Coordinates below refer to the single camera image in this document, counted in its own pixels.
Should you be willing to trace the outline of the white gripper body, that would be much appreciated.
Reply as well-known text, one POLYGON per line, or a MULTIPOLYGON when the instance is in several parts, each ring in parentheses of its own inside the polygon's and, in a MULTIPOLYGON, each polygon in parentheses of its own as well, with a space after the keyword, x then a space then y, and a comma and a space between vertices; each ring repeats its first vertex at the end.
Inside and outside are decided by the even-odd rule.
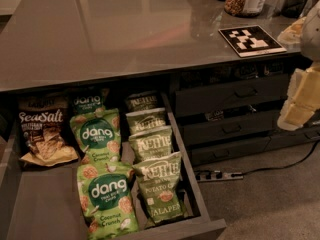
POLYGON ((277 40, 282 44, 298 44, 300 42, 300 37, 302 33, 302 27, 305 21, 305 17, 299 18, 283 30, 277 40))

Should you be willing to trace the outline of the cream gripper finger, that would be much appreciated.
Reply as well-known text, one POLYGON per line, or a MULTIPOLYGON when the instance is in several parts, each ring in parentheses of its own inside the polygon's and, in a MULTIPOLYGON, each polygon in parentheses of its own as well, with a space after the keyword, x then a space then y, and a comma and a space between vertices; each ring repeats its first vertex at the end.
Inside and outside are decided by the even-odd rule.
POLYGON ((285 101, 277 120, 277 126, 283 130, 295 131, 302 128, 313 115, 313 111, 285 101))
POLYGON ((296 68, 291 76, 288 98, 293 104, 310 110, 320 108, 320 67, 296 68))

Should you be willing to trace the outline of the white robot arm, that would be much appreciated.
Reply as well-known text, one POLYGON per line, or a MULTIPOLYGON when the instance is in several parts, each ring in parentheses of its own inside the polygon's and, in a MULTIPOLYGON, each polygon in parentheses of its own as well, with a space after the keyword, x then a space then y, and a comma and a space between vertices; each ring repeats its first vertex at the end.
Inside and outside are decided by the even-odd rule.
POLYGON ((287 131, 302 128, 320 109, 320 2, 309 11, 300 30, 301 54, 312 64, 306 70, 296 69, 291 76, 277 120, 278 127, 287 131))

